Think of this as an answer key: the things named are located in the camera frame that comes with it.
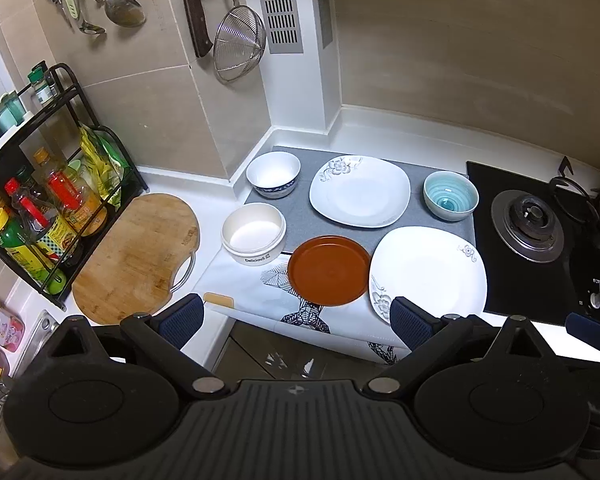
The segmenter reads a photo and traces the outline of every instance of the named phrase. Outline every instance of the white bowl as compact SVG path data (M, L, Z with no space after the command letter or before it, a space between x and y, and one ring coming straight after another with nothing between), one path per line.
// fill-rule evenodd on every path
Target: white bowl
M286 220L270 204L245 204L226 218L220 236L222 246L236 262L260 266L278 257L284 249Z
M269 152L251 161L247 180L265 198L282 198L298 183L300 160L287 152Z

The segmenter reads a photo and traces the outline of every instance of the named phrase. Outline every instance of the green cap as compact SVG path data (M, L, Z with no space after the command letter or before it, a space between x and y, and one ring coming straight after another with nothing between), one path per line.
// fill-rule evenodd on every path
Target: green cap
M24 182L29 179L31 173L33 173L33 171L30 170L27 166L22 166L18 171L16 171L16 178L19 181Z
M42 67L37 67L33 72L31 72L27 78L32 83L37 83L38 81L42 81L45 78L45 74L42 72Z

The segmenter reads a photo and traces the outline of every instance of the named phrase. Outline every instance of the blue and white bowl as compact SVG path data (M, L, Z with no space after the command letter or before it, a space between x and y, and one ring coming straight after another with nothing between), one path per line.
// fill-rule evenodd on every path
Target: blue and white bowl
M478 205L474 184L453 171L436 171L424 181L424 202L437 217L448 222L467 218Z
M298 183L300 161L287 152L269 152L255 158L247 168L247 180L265 198L282 198Z

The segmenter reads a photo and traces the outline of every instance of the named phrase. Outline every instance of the square white plate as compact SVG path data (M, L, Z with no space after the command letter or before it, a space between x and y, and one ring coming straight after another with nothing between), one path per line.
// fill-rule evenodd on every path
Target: square white plate
M440 229L394 229L376 247L369 272L371 305L387 323L397 296L436 317L480 314L487 301L482 258L466 240Z
M353 227L394 223L409 205L411 184L401 168L372 156L332 158L315 174L309 200L321 215Z

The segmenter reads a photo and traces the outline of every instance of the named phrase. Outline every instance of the red cap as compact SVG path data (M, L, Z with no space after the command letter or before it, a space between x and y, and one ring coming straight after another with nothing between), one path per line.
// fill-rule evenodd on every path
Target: red cap
M10 178L4 185L4 190L11 196L19 187L20 183L15 178Z

